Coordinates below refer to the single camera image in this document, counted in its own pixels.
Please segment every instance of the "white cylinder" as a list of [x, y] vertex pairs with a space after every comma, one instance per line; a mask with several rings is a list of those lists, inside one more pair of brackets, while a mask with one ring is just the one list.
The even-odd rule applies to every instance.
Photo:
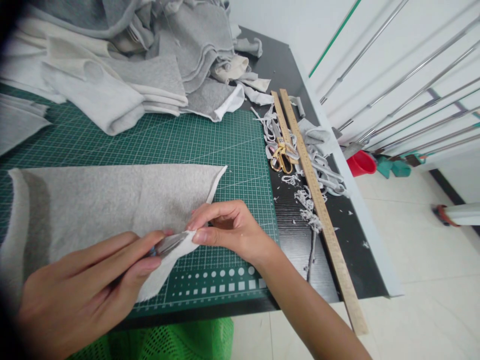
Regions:
[[448, 206], [444, 211], [457, 225], [480, 225], [480, 202]]

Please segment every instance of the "black table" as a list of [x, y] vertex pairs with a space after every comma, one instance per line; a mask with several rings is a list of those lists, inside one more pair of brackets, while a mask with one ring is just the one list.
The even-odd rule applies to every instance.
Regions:
[[[319, 121], [290, 47], [283, 42], [245, 28], [242, 28], [242, 34], [239, 38], [248, 38], [250, 41], [254, 38], [261, 39], [263, 55], [260, 59], [250, 54], [242, 53], [243, 56], [249, 58], [252, 71], [257, 73], [262, 79], [271, 79], [269, 91], [274, 90], [278, 92], [280, 88], [283, 88], [287, 90], [289, 95], [301, 97], [306, 118], [312, 124], [318, 125]], [[241, 109], [248, 111], [251, 106], [260, 115], [265, 114], [269, 109], [269, 106], [260, 107], [251, 104], [248, 100], [244, 102]], [[332, 170], [337, 171], [337, 166], [331, 156], [328, 162]], [[298, 188], [282, 182], [282, 175], [270, 169], [273, 196], [278, 198], [275, 202], [275, 212], [280, 234], [280, 245], [298, 272], [306, 278], [307, 272], [305, 267], [309, 262], [312, 248], [312, 231], [300, 216], [302, 205], [294, 199], [294, 192]], [[327, 197], [326, 207], [333, 226], [339, 228], [336, 231], [336, 235], [358, 298], [387, 296], [388, 292], [373, 254], [362, 245], [366, 237], [359, 219], [355, 215], [352, 202], [344, 196], [328, 195]], [[327, 302], [336, 303], [341, 301], [342, 298], [332, 264], [327, 256], [325, 241], [321, 234], [320, 238], [321, 241], [317, 240], [317, 246], [315, 247], [315, 262], [311, 269], [310, 283]], [[117, 329], [152, 327], [268, 312], [278, 309], [279, 306], [275, 299], [268, 297], [177, 311], [159, 316], [126, 319]]]

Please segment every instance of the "green cutting mat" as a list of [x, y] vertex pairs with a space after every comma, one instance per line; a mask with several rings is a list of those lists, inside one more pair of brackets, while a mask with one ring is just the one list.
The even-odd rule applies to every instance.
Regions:
[[[194, 114], [146, 114], [138, 124], [108, 136], [72, 103], [54, 104], [0, 85], [0, 93], [50, 106], [53, 123], [0, 158], [0, 239], [12, 204], [12, 168], [133, 164], [228, 165], [214, 201], [242, 199], [261, 227], [278, 242], [269, 167], [261, 124], [251, 113], [227, 113], [213, 123]], [[257, 271], [232, 251], [200, 246], [182, 257], [154, 298], [135, 305], [130, 317], [198, 308], [268, 295]]]

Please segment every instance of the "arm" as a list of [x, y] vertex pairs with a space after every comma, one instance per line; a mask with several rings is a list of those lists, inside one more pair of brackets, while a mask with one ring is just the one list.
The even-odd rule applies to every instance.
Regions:
[[[207, 222], [213, 227], [203, 227]], [[228, 248], [258, 270], [315, 359], [370, 359], [355, 334], [297, 272], [242, 201], [202, 205], [187, 229], [198, 229], [193, 242]]]

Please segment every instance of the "hand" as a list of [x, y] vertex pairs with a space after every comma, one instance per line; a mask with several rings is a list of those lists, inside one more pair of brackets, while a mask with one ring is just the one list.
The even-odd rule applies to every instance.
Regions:
[[33, 355], [65, 359], [122, 321], [161, 263], [159, 257], [143, 256], [164, 237], [161, 231], [143, 238], [124, 232], [30, 275], [18, 324]]
[[[208, 222], [213, 227], [203, 227]], [[203, 204], [194, 211], [186, 229], [197, 230], [195, 244], [230, 249], [255, 267], [280, 249], [241, 200]]]

